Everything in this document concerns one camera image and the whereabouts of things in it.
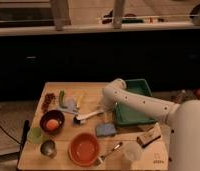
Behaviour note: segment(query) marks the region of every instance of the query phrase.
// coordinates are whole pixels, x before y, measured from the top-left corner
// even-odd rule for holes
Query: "brush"
[[[109,156],[110,154],[112,154],[114,151],[116,151],[119,147],[121,147],[123,145],[123,142],[119,142],[114,148],[112,148],[108,153],[101,155],[97,158],[97,160],[95,161],[95,165],[100,165],[104,162],[105,158],[107,156]]]
[[[99,109],[99,110],[96,110],[94,112],[91,112],[91,113],[88,113],[88,114],[85,114],[85,115],[79,114],[79,115],[74,117],[73,122],[75,124],[84,124],[88,118],[90,118],[90,117],[92,117],[94,115],[101,114],[103,112],[105,112],[105,110]]]

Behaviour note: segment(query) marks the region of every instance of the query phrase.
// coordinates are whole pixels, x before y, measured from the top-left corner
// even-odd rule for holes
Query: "wall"
[[[39,98],[47,81],[145,78],[200,87],[200,30],[0,37],[0,100]]]

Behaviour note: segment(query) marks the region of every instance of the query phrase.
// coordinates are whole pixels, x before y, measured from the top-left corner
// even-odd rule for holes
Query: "brown bowl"
[[[46,112],[41,120],[40,127],[47,133],[58,133],[65,122],[65,116],[59,110],[50,110]]]
[[[96,161],[99,149],[99,143],[94,135],[81,133],[71,141],[68,152],[75,164],[88,167]]]

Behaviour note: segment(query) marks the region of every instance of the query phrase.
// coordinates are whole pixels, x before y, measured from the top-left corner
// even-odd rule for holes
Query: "yellow object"
[[[82,103],[82,99],[83,99],[84,95],[85,95],[84,92],[79,95],[79,97],[77,99],[77,109],[80,109],[81,103]]]

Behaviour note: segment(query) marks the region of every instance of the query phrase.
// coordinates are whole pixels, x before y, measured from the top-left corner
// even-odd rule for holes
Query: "blue sponge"
[[[117,133],[112,123],[99,124],[95,128],[97,137],[113,136]]]

